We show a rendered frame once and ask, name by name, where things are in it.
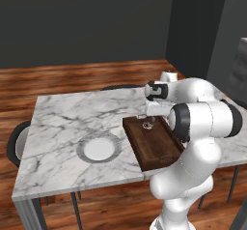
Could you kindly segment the thin black table leg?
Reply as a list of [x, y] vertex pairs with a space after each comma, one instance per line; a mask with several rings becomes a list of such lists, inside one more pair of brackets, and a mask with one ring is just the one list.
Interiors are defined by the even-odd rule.
[[202, 208], [205, 198], [206, 198], [206, 194], [204, 194], [201, 197], [200, 202], [199, 202], [199, 205], [198, 205], [198, 210], [200, 210]]
[[227, 203], [231, 202], [231, 199], [233, 196], [233, 190], [234, 190], [235, 183], [236, 183], [237, 176], [238, 176], [238, 172], [239, 172], [239, 168], [240, 168], [240, 165], [235, 166], [234, 173], [233, 173], [233, 179], [232, 179], [232, 183], [231, 183], [231, 187], [230, 187], [230, 191], [229, 191], [229, 195], [228, 195], [228, 199], [227, 199]]
[[80, 214], [79, 214], [79, 209], [78, 209], [78, 205], [77, 205], [77, 200], [76, 200], [76, 196], [75, 196], [75, 192], [71, 192], [70, 196], [71, 196], [71, 201], [72, 201], [72, 205], [73, 205], [73, 208], [74, 208], [74, 212], [75, 212], [75, 215], [76, 215], [78, 228], [79, 228], [79, 230], [83, 230], [82, 223], [81, 223], [81, 218], [80, 218]]

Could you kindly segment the brown wooden tray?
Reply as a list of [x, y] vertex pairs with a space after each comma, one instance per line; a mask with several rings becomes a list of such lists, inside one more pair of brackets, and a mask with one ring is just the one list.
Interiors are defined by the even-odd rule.
[[123, 128], [135, 157], [142, 171], [168, 167], [178, 160], [184, 147], [162, 117], [155, 118], [152, 129], [143, 127], [147, 121], [123, 118]]

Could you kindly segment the thick grey table leg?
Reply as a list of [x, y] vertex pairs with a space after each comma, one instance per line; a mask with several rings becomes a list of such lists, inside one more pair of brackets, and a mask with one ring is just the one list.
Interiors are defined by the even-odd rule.
[[14, 202], [25, 230], [48, 230], [39, 198]]

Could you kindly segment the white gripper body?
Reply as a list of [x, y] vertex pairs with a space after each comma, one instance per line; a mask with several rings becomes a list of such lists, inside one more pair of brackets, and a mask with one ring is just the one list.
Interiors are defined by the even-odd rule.
[[159, 103], [157, 101], [146, 102], [146, 115], [147, 116], [164, 116], [167, 117], [172, 109], [170, 103]]

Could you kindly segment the white plate with grey rim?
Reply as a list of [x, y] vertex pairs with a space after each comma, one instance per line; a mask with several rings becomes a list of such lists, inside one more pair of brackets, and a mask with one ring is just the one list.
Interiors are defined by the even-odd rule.
[[76, 154], [88, 163], [112, 161], [122, 152], [120, 138], [111, 132], [87, 134], [77, 145]]

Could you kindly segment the black chair with white seat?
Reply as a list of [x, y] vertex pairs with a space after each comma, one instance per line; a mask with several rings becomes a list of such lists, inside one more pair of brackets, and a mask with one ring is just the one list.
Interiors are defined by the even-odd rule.
[[16, 167], [20, 165], [30, 125], [30, 121], [25, 121], [16, 126], [10, 135], [6, 153]]

